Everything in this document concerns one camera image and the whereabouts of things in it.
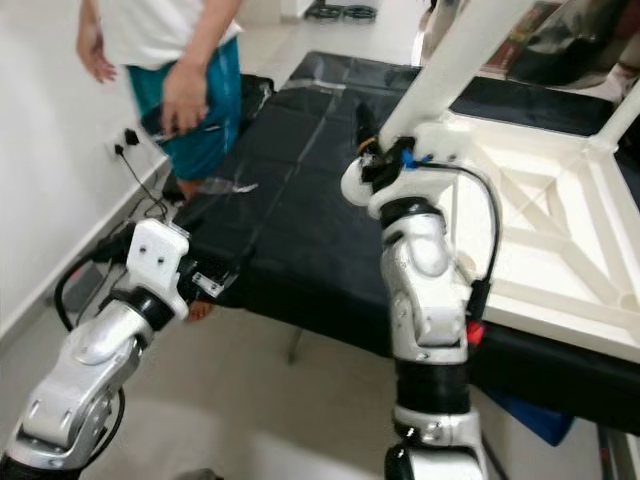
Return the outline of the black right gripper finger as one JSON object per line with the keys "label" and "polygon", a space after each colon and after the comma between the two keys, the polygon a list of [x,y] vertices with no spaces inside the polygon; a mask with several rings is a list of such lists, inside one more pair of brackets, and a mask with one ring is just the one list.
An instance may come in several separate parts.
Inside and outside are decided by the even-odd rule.
{"label": "black right gripper finger", "polygon": [[378,127],[374,110],[364,102],[355,105],[356,146],[358,151],[378,151]]}

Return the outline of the person left hand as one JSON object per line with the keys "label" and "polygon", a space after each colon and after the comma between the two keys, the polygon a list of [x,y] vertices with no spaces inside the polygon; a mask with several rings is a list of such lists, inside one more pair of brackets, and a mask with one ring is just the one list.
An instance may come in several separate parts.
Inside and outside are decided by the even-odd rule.
{"label": "person left hand", "polygon": [[178,136],[191,132],[209,113],[207,101],[207,64],[175,61],[163,84],[161,127]]}

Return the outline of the person right hand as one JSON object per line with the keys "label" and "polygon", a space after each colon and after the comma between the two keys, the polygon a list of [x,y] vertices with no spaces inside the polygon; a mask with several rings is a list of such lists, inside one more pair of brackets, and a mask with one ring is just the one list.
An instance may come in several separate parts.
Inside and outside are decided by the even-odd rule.
{"label": "person right hand", "polygon": [[76,37],[76,54],[87,73],[99,83],[113,82],[116,69],[105,58],[102,32],[97,26],[81,24]]}

